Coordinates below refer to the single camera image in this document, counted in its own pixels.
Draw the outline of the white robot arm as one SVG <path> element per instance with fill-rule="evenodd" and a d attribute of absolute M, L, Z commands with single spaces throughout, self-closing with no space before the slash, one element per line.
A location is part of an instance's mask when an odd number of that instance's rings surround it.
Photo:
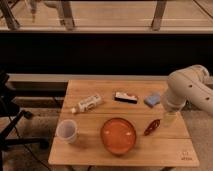
<path fill-rule="evenodd" d="M 176 70 L 167 78 L 167 90 L 161 96 L 163 125 L 170 126 L 187 101 L 213 116 L 213 90 L 206 85 L 209 71 L 202 65 Z"/>

